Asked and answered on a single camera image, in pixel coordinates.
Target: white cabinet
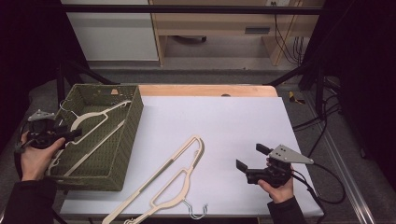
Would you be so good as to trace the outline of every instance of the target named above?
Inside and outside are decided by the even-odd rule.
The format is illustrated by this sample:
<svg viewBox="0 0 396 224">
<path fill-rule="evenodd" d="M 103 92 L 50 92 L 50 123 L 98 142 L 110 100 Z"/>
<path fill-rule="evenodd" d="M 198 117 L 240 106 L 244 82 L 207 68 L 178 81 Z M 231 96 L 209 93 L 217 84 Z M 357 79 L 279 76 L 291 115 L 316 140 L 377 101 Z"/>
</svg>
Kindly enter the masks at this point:
<svg viewBox="0 0 396 224">
<path fill-rule="evenodd" d="M 147 5 L 147 0 L 62 0 L 65 4 Z M 67 13 L 87 61 L 158 61 L 148 13 Z"/>
</svg>

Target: sleeve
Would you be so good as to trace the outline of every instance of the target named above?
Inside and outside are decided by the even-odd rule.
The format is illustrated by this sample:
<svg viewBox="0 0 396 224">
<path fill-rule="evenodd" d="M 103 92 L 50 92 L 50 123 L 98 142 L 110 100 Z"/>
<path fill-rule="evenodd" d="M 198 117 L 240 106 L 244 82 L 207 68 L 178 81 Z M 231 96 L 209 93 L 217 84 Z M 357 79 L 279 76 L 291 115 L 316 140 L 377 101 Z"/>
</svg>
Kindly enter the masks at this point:
<svg viewBox="0 0 396 224">
<path fill-rule="evenodd" d="M 303 211 L 295 197 L 283 203 L 267 204 L 274 224 L 306 224 Z"/>
<path fill-rule="evenodd" d="M 56 183 L 49 179 L 16 183 L 8 199 L 3 223 L 53 223 L 55 194 Z"/>
</svg>

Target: metal hanger hook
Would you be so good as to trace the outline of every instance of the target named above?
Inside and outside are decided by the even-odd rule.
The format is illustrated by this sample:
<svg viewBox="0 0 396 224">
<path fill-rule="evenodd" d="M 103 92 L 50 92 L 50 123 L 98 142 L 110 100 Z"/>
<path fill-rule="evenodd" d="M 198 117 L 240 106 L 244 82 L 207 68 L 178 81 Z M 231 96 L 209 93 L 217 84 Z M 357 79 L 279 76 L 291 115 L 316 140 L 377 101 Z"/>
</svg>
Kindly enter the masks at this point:
<svg viewBox="0 0 396 224">
<path fill-rule="evenodd" d="M 192 205 L 191 205 L 186 199 L 183 200 L 183 203 L 186 204 L 187 207 L 189 208 L 189 215 L 190 215 L 190 217 L 191 217 L 192 219 L 197 220 L 197 219 L 201 219 L 201 218 L 203 218 L 204 216 L 206 216 L 206 214 L 207 214 L 207 203 L 206 203 L 206 204 L 204 205 L 204 207 L 202 208 L 203 212 L 202 212 L 202 214 L 201 214 L 200 217 L 196 216 L 196 215 L 192 212 Z"/>
<path fill-rule="evenodd" d="M 73 110 L 67 110 L 67 109 L 65 109 L 65 108 L 62 106 L 62 104 L 63 104 L 65 101 L 70 101 L 70 100 L 66 100 L 66 99 L 62 100 L 62 101 L 59 103 L 59 107 L 60 107 L 63 111 L 65 111 L 65 112 L 70 112 L 70 113 L 74 114 L 74 116 L 76 116 L 76 118 L 78 118 L 78 115 L 77 115 Z"/>
</svg>

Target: green basket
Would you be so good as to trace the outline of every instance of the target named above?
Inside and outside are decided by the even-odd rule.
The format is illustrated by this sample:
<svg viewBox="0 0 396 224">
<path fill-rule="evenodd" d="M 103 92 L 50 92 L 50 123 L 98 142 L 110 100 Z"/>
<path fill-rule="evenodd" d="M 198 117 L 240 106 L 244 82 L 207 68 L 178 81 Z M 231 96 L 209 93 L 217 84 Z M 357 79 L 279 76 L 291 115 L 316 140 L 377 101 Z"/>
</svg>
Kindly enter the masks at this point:
<svg viewBox="0 0 396 224">
<path fill-rule="evenodd" d="M 93 130 L 77 145 L 69 143 L 60 156 L 58 165 L 50 170 L 49 178 L 56 179 L 61 190 L 120 191 L 126 176 L 134 138 L 143 111 L 143 102 L 137 86 L 76 84 L 67 95 L 56 119 L 62 119 L 69 128 L 77 116 L 90 112 L 102 112 L 125 100 L 132 101 L 117 107 L 105 115 L 84 119 L 78 129 L 82 136 Z M 72 174 L 66 172 L 85 154 L 99 146 Z"/>
</svg>

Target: gray floor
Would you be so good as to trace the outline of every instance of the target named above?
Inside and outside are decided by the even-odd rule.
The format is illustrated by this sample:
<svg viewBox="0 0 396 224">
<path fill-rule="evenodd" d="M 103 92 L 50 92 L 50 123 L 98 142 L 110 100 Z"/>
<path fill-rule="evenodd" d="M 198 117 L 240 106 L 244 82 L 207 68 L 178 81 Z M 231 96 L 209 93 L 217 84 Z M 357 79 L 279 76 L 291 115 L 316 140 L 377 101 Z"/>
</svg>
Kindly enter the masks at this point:
<svg viewBox="0 0 396 224">
<path fill-rule="evenodd" d="M 155 63 L 92 63 L 92 67 L 104 77 L 122 83 L 262 84 L 280 77 L 295 65 L 283 60 L 280 66 L 273 67 L 260 38 L 209 36 L 205 43 L 170 38 L 163 67 Z M 292 78 L 277 88 L 278 95 L 284 99 L 293 126 L 315 116 L 310 104 L 299 104 L 289 99 L 289 90 L 295 90 L 298 79 Z M 306 102 L 313 98 L 311 91 L 294 91 L 294 94 L 297 99 L 304 99 Z M 331 94 L 330 91 L 325 91 L 325 96 Z M 37 109 L 56 110 L 55 82 L 51 81 L 37 87 L 31 91 L 31 97 L 32 103 L 26 111 L 26 118 Z M 336 103 L 335 100 L 330 101 L 331 105 Z M 322 126 L 315 125 L 295 133 L 303 154 L 306 155 L 318 139 L 320 127 Z M 0 156 L 0 210 L 4 209 L 12 185 L 18 180 L 12 158 L 17 135 L 15 132 Z M 337 166 L 332 162 L 334 149 L 346 162 L 357 191 L 374 221 L 360 220 L 361 216 L 357 216 L 357 212 L 361 208 L 356 208 L 353 195 L 348 195 L 341 204 L 324 204 L 328 215 L 323 223 L 396 223 L 395 191 L 382 176 L 374 161 L 361 158 L 360 147 L 340 113 L 329 116 L 326 138 L 321 139 L 312 158 L 337 172 Z M 329 201 L 335 201 L 340 197 L 340 187 L 332 177 L 316 167 L 308 166 L 308 170 L 321 197 Z M 60 210 L 63 199 L 64 196 L 59 192 L 54 205 L 55 210 Z M 263 219 L 262 223 L 270 223 L 270 220 Z"/>
</svg>

